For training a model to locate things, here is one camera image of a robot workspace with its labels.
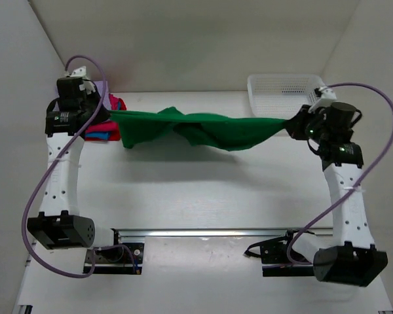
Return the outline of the green t shirt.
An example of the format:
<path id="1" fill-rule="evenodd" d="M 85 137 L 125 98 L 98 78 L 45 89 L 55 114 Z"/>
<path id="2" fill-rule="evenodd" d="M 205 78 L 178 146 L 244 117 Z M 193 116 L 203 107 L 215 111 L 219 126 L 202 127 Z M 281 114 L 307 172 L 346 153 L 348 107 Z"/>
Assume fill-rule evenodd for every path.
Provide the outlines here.
<path id="1" fill-rule="evenodd" d="M 284 119 L 231 118 L 214 113 L 184 114 L 175 107 L 157 113 L 111 111 L 111 120 L 119 125 L 125 148 L 155 141 L 175 133 L 195 146 L 226 151 L 248 150 L 284 129 Z"/>

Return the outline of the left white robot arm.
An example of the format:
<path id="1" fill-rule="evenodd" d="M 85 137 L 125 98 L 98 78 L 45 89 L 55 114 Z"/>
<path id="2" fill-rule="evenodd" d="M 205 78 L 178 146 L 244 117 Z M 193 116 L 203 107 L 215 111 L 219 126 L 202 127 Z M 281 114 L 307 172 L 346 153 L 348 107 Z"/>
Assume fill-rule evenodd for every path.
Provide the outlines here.
<path id="1" fill-rule="evenodd" d="M 56 82 L 58 97 L 47 107 L 45 133 L 48 167 L 45 191 L 37 217 L 27 221 L 30 234 L 48 250 L 101 247 L 108 260 L 119 259 L 122 241 L 109 228 L 83 217 L 77 202 L 79 159 L 84 146 L 82 126 L 104 122 L 109 112 L 98 105 L 101 97 L 86 76 L 72 73 Z"/>

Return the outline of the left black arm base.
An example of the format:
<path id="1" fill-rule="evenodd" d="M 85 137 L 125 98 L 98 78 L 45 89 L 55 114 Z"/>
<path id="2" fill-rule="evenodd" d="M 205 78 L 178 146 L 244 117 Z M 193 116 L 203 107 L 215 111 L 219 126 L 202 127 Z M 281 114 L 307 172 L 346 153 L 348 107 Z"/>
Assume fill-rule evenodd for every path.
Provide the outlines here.
<path id="1" fill-rule="evenodd" d="M 84 258 L 83 273 L 92 268 L 92 258 L 95 260 L 93 274 L 96 275 L 141 275 L 145 253 L 145 237 L 135 231 L 113 229 L 113 245 L 115 248 L 96 251 L 92 254 L 87 250 Z"/>

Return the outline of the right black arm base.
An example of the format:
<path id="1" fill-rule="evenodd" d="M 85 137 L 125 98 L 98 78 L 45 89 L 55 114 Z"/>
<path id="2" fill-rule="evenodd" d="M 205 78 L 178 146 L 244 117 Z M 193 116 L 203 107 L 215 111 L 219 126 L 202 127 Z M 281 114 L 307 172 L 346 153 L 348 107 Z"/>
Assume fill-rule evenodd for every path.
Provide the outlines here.
<path id="1" fill-rule="evenodd" d="M 320 249 L 329 248 L 330 244 L 313 232 L 303 233 L 291 248 L 294 264 L 288 260 L 287 249 L 298 233 L 297 229 L 289 229 L 279 237 L 251 244 L 244 255 L 261 260 L 263 277 L 312 277 L 314 255 Z"/>

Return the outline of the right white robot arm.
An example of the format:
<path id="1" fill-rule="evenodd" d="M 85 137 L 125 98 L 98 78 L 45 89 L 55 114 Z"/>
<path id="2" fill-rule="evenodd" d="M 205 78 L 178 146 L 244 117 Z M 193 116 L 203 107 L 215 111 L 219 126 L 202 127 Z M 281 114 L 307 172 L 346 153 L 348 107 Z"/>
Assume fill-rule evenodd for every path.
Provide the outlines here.
<path id="1" fill-rule="evenodd" d="M 352 142 L 361 112 L 348 103 L 327 107 L 303 105 L 285 123 L 292 139 L 315 142 L 331 206 L 292 239 L 283 242 L 283 259 L 312 266 L 320 282 L 367 287 L 388 264 L 387 253 L 376 248 L 365 212 L 361 181 L 365 176 L 359 145 Z"/>

